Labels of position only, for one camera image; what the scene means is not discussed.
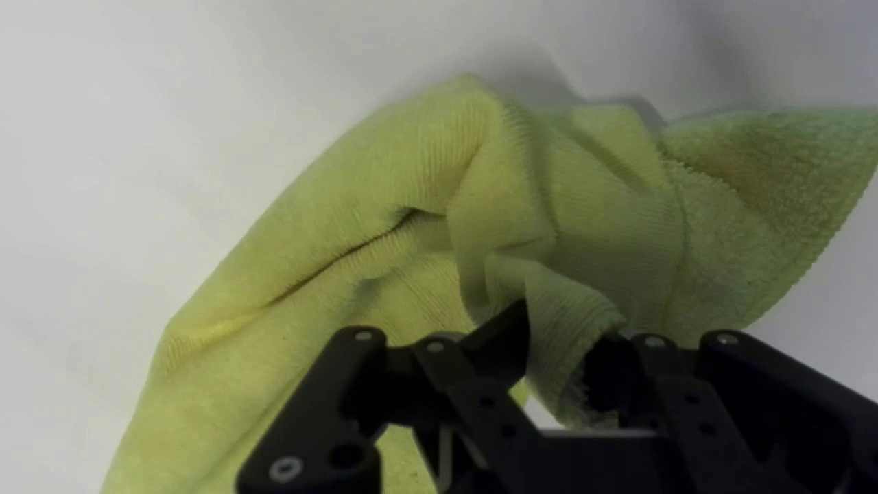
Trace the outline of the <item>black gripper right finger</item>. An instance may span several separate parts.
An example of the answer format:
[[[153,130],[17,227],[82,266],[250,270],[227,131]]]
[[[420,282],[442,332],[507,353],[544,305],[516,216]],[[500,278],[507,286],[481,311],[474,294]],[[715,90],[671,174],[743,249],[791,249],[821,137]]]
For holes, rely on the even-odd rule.
[[[743,332],[611,332],[581,384],[617,414],[586,441],[593,494],[878,494],[878,406]]]

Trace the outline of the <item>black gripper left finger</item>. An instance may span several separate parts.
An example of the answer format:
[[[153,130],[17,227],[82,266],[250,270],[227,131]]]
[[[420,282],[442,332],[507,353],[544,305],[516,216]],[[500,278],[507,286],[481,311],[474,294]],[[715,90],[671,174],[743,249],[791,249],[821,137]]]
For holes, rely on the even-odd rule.
[[[529,353],[514,303],[460,340],[390,347],[375,326],[341,330],[248,460],[235,494],[390,494],[379,440],[405,429],[434,494],[525,494],[544,433],[510,399]]]

